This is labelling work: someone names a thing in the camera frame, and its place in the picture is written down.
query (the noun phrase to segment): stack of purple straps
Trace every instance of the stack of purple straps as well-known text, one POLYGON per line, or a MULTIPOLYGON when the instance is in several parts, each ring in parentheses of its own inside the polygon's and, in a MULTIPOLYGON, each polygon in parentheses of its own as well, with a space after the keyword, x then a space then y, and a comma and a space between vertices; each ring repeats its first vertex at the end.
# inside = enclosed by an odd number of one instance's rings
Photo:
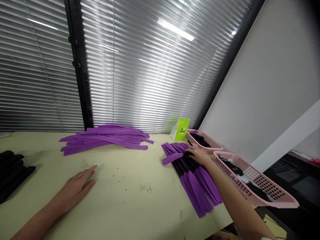
POLYGON ((149 134, 136 128, 118 125, 100 125, 98 128, 87 128, 85 132, 77 132, 76 135, 61 138, 59 142, 67 142, 67 145, 61 148, 61 151, 64 151, 64 155, 67 156, 109 144, 147 150, 148 146, 140 145, 140 143, 147 142, 153 144, 153 141, 146 139, 149 137, 149 134))
POLYGON ((180 181, 185 189, 194 210, 199 218, 213 210, 213 206, 222 203, 221 196, 208 172, 186 152, 190 146, 185 143, 165 143, 162 146, 167 155, 162 160, 164 165, 172 163, 180 176, 180 181))

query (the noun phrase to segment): right hand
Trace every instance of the right hand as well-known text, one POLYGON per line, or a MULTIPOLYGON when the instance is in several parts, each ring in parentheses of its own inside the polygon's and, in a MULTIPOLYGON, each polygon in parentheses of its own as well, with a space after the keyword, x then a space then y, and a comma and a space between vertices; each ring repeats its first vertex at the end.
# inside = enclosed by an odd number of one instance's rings
POLYGON ((186 149, 187 152, 191 152, 194 156, 190 155, 189 158, 192 158, 197 163, 206 166, 207 164, 212 163, 211 158, 202 150, 200 150, 197 146, 191 146, 186 149))

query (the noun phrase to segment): hand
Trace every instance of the hand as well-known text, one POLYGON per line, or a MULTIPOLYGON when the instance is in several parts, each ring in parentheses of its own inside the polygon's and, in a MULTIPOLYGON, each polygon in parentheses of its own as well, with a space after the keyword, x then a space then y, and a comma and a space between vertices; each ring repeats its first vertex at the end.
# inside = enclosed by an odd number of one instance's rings
POLYGON ((77 173, 70 178, 62 189, 50 200, 46 207, 53 209, 56 213, 62 215, 73 208, 89 192, 96 181, 90 182, 83 187, 97 165, 77 173))
POLYGON ((212 163, 211 158, 197 146, 191 146, 186 149, 187 152, 191 152, 194 156, 190 155, 189 157, 195 160, 197 163, 206 166, 207 164, 212 163))

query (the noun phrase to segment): left hand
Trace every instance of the left hand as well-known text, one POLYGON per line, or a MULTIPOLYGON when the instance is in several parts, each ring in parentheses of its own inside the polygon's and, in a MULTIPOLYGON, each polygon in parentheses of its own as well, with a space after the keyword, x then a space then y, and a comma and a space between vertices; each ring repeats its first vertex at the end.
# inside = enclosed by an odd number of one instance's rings
POLYGON ((84 198, 96 183, 96 181, 92 181, 83 187, 90 175, 95 172, 96 167, 97 165, 79 172, 70 178, 62 189, 50 200, 46 207, 53 209, 60 215, 68 212, 84 198))

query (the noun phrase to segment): forearm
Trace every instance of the forearm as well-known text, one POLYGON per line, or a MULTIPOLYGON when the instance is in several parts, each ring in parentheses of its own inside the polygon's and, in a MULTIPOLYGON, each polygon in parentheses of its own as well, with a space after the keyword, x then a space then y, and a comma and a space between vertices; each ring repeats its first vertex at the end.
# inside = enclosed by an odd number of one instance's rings
POLYGON ((217 186, 239 235, 243 239, 260 240, 266 237, 276 240, 268 226, 219 167, 212 161, 205 167, 217 186))
POLYGON ((60 216, 57 211, 47 205, 37 212, 12 238, 11 240, 37 240, 48 230, 60 216))

